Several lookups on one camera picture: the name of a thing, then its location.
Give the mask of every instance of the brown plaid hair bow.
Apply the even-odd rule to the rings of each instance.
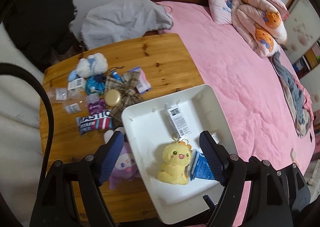
[[[122,122],[122,111],[129,106],[140,103],[143,98],[135,91],[136,84],[138,82],[140,72],[127,72],[122,77],[122,82],[112,77],[107,77],[105,91],[110,89],[117,89],[121,93],[121,101],[115,106],[110,115],[114,119]]]

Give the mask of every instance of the pink bedspread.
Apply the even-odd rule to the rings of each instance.
[[[214,89],[230,126],[239,156],[268,159],[275,169],[292,163],[291,149],[304,174],[313,151],[313,127],[296,134],[279,79],[268,58],[260,58],[231,25],[212,21],[209,9],[181,2],[161,2],[173,19],[171,30],[188,49],[205,83]],[[281,63],[295,74],[281,50]],[[250,184],[246,183],[234,226],[242,223]]]

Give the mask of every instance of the yellow plush toy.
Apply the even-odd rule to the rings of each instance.
[[[187,184],[185,169],[190,163],[191,146],[184,142],[170,144],[164,149],[162,158],[166,164],[161,166],[158,179],[169,184]]]

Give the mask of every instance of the blue gripper pad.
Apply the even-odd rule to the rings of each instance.
[[[119,158],[120,152],[124,144],[124,135],[120,131],[115,131],[109,142],[110,150],[107,152],[105,159],[101,164],[101,174],[99,178],[100,185],[109,180],[113,168]]]
[[[218,146],[217,143],[214,141],[208,131],[203,131],[200,134],[199,143],[214,179],[220,182],[221,185],[224,185],[226,179],[223,177],[222,173],[225,169],[225,166],[216,153],[215,147]]]

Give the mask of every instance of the screw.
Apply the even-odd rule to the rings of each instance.
[[[58,166],[61,166],[61,161],[60,160],[57,160],[53,163],[53,166],[54,167],[58,167]]]
[[[89,155],[87,155],[87,156],[85,157],[85,160],[86,160],[86,161],[92,161],[93,158],[94,158],[94,156],[91,155],[91,154],[89,154]]]
[[[270,164],[270,161],[269,161],[269,160],[266,160],[266,159],[263,160],[262,163],[263,163],[265,166],[271,165],[271,164]]]
[[[236,154],[231,154],[230,159],[233,161],[238,161],[239,157]]]

